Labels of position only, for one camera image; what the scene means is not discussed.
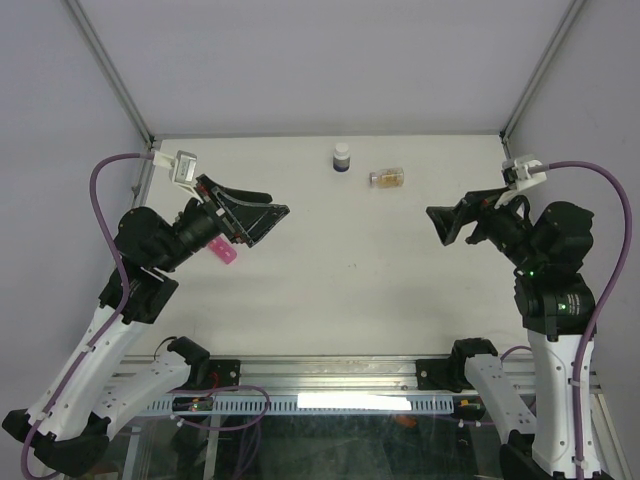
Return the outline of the pink weekly pill organizer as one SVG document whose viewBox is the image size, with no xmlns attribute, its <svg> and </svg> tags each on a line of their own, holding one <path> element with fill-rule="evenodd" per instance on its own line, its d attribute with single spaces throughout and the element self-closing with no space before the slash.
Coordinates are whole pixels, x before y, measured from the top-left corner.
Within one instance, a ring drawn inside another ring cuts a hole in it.
<svg viewBox="0 0 640 480">
<path fill-rule="evenodd" d="M 234 247 L 221 236 L 216 237 L 208 243 L 208 249 L 216 255 L 225 265 L 230 265 L 237 258 Z"/>
</svg>

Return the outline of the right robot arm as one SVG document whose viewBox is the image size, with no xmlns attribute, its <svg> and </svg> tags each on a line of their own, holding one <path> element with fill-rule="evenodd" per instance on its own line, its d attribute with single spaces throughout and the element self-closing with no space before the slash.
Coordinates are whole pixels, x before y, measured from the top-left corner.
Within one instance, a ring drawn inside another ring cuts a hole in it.
<svg viewBox="0 0 640 480">
<path fill-rule="evenodd" d="M 467 193 L 453 207 L 426 213 L 443 245 L 474 227 L 470 245 L 490 241 L 514 269 L 514 299 L 534 360 L 536 409 L 530 411 L 507 380 L 493 344 L 454 342 L 445 360 L 417 364 L 421 379 L 452 392 L 474 389 L 501 439 L 506 479 L 604 479 L 589 413 L 589 360 L 576 357 L 596 301 L 580 269 L 593 245 L 590 211 L 570 202 L 548 205 L 536 222 L 517 196 L 504 206 L 502 190 Z"/>
</svg>

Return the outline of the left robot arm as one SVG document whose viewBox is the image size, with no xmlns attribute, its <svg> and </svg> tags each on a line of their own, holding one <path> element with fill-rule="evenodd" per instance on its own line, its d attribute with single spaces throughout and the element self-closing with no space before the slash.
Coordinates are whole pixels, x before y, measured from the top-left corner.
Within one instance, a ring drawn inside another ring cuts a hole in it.
<svg viewBox="0 0 640 480">
<path fill-rule="evenodd" d="M 116 269 L 82 340 L 40 399 L 3 420 L 3 429 L 22 445 L 25 478 L 32 476 L 31 457 L 52 475 L 84 475 L 153 400 L 180 387 L 205 386 L 210 354 L 187 337 L 173 340 L 166 353 L 131 379 L 114 388 L 107 383 L 176 292 L 179 284 L 170 273 L 219 236 L 255 246 L 290 209 L 267 193 L 224 187 L 206 175 L 185 189 L 189 200 L 173 223 L 148 207 L 121 218 L 110 245 Z"/>
</svg>

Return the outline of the clear bottle yellow pills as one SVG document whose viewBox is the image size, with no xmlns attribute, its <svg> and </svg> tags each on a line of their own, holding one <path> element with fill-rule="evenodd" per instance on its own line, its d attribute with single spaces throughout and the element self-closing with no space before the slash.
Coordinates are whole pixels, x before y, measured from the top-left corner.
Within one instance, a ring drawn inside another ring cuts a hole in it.
<svg viewBox="0 0 640 480">
<path fill-rule="evenodd" d="M 404 170 L 399 167 L 381 169 L 369 174 L 369 185 L 372 188 L 399 188 L 404 184 Z"/>
</svg>

